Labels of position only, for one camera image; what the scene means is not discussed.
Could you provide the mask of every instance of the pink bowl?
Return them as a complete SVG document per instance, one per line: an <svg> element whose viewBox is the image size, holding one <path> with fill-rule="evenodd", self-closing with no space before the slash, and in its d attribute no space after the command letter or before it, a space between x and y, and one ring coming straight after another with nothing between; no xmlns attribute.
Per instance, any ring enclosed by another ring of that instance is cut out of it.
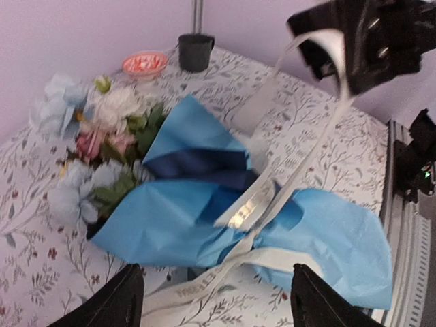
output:
<svg viewBox="0 0 436 327"><path fill-rule="evenodd" d="M155 77L160 75L168 64L163 52L146 51L135 53L124 59L123 70L132 77Z"/></svg>

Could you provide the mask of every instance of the floral print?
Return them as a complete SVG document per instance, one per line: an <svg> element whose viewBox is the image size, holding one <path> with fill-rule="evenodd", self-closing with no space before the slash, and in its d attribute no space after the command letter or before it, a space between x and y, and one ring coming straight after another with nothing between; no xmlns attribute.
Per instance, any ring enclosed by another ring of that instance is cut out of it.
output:
<svg viewBox="0 0 436 327"><path fill-rule="evenodd" d="M232 133L232 117L262 85L270 68L215 48L209 68L182 72L176 52L154 82L122 73L115 85L151 91L173 108L192 93ZM286 74L256 136L269 145L279 183L316 143L337 100ZM378 213L382 204L387 127L350 109L304 176L301 187L333 191ZM50 215L47 193L59 180L67 146L74 141L41 137L24 128L0 146L0 327L47 326L84 303L124 263L84 239L84 230ZM146 293L183 280L169 268L143 267ZM144 316L143 326L292 326L289 294L266 284L249 266L233 270L211 294L171 313Z"/></svg>

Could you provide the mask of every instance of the black container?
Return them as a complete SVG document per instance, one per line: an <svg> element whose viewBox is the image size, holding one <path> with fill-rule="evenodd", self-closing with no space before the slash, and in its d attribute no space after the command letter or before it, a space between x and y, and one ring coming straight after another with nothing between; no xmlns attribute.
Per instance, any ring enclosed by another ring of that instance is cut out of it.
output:
<svg viewBox="0 0 436 327"><path fill-rule="evenodd" d="M180 68L191 73L203 72L209 66L215 38L204 34L184 34L178 37Z"/></svg>

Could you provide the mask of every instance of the folded fabric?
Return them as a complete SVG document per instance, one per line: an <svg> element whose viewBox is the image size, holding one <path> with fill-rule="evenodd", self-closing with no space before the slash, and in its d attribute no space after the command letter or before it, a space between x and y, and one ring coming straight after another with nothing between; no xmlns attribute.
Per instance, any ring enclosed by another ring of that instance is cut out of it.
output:
<svg viewBox="0 0 436 327"><path fill-rule="evenodd" d="M254 175L247 149L232 139L188 97L166 119L144 159L146 166L160 162L150 166L160 179L129 193L91 241L129 263L222 263L246 233L214 227L214 222ZM379 218L370 211L326 191L298 191L255 239L255 249L271 247L310 254L324 280L353 305L390 307L390 248ZM256 269L265 280L290 288L289 273Z"/></svg>

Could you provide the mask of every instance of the wall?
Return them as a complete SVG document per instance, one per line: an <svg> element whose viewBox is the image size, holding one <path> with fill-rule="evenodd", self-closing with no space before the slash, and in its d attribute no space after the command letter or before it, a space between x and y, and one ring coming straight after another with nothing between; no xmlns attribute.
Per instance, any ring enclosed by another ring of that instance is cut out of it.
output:
<svg viewBox="0 0 436 327"><path fill-rule="evenodd" d="M54 73L110 73L127 55L171 48L191 29L186 0L0 2L0 141L27 122Z"/></svg>
<svg viewBox="0 0 436 327"><path fill-rule="evenodd" d="M219 46L274 65L279 53L291 40L286 20L293 13L320 2L323 1L206 0L204 31L215 35ZM436 74L433 73L435 65L436 52L426 54L419 74L396 78L374 88L357 99L355 105L382 121L400 117L406 125L410 124L417 113L433 100L434 91L431 90L436 85ZM303 65L298 52L290 55L284 70L331 93L335 92L331 80L318 84L312 78L311 71Z"/></svg>

